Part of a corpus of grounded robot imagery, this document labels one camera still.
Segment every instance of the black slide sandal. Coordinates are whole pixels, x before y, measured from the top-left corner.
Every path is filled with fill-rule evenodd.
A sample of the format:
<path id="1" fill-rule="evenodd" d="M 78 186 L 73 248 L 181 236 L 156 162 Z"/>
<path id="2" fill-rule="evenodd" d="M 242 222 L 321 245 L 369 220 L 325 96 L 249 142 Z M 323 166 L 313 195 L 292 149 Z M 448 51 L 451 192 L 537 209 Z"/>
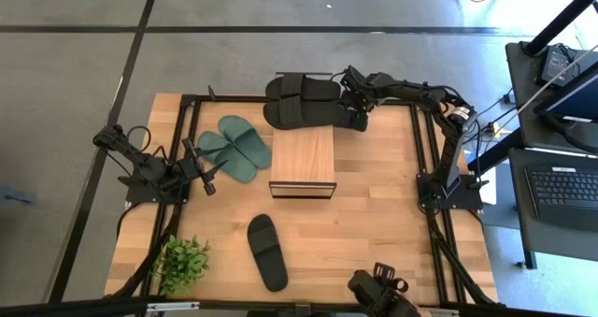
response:
<path id="1" fill-rule="evenodd" d="M 367 122 L 355 122 L 354 114 L 335 102 L 303 101 L 299 96 L 268 102 L 263 106 L 265 120 L 280 130 L 333 125 L 364 131 Z"/>
<path id="2" fill-rule="evenodd" d="M 247 240 L 265 287 L 271 292 L 284 289 L 289 276 L 272 219 L 265 214 L 253 218 L 247 229 Z"/>
<path id="3" fill-rule="evenodd" d="M 327 79 L 290 73 L 268 82 L 265 95 L 273 100 L 301 95 L 306 101 L 335 101 L 340 98 L 340 85 Z"/>

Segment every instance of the green leaves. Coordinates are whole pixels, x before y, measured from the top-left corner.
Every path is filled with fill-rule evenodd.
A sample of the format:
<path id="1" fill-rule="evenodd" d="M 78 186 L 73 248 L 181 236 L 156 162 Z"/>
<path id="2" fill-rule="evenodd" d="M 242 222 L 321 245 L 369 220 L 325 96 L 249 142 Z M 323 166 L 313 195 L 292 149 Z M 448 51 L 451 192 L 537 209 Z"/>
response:
<path id="1" fill-rule="evenodd" d="M 204 272 L 209 270 L 209 257 L 206 254 L 209 249 L 207 241 L 202 247 L 196 236 L 191 240 L 170 236 L 152 272 L 154 276 L 162 277 L 160 295 L 189 292 L 187 287 L 204 277 Z"/>

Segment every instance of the laptop keyboard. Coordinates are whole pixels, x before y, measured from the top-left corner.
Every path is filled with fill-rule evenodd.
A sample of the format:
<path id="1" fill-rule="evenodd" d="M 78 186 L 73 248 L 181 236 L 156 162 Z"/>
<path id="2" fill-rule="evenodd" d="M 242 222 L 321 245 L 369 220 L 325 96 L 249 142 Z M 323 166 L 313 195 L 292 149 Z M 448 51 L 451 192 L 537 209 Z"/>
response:
<path id="1" fill-rule="evenodd" d="M 538 206 L 598 209 L 598 171 L 540 166 L 525 173 Z"/>

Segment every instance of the wooden box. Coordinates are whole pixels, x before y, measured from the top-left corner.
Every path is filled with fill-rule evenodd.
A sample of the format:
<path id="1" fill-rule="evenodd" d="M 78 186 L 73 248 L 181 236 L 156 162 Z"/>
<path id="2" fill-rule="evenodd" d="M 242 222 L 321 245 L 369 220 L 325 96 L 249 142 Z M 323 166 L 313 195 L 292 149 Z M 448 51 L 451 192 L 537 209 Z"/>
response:
<path id="1" fill-rule="evenodd" d="M 271 171 L 274 198 L 330 199 L 336 189 L 333 127 L 275 129 Z"/>

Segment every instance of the gray carpet floor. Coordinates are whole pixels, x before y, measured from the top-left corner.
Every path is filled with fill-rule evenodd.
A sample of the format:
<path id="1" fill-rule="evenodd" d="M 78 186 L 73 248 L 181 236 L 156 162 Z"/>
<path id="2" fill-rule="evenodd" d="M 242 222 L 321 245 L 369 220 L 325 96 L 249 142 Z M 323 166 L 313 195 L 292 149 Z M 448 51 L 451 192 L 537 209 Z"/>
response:
<path id="1" fill-rule="evenodd" d="M 262 94 L 276 71 L 328 72 L 347 65 L 447 84 L 484 109 L 510 88 L 505 44 L 530 39 L 567 1 L 156 0 L 150 26 L 403 25 L 496 27 L 500 33 L 145 34 L 119 122 L 125 128 L 145 124 L 156 93 L 205 94 L 210 84 L 217 94 Z M 0 26 L 136 26 L 145 2 L 0 0 Z M 598 15 L 584 16 L 557 41 L 593 46 L 587 44 L 592 41 L 587 21 L 595 22 Z M 0 306 L 46 299 L 93 159 L 91 139 L 107 119 L 133 36 L 0 34 L 0 183 L 38 198 L 34 205 L 9 202 L 0 208 Z M 482 121 L 507 109 L 496 107 Z M 140 140 L 134 137 L 135 144 Z M 103 293 L 126 191 L 116 181 L 121 173 L 107 162 L 66 300 Z M 598 315 L 591 300 L 598 296 L 597 263 L 540 254 L 538 270 L 515 268 L 512 264 L 522 259 L 518 236 L 504 228 L 486 229 L 501 301 L 516 308 Z M 524 289 L 515 292 L 515 287 Z"/>

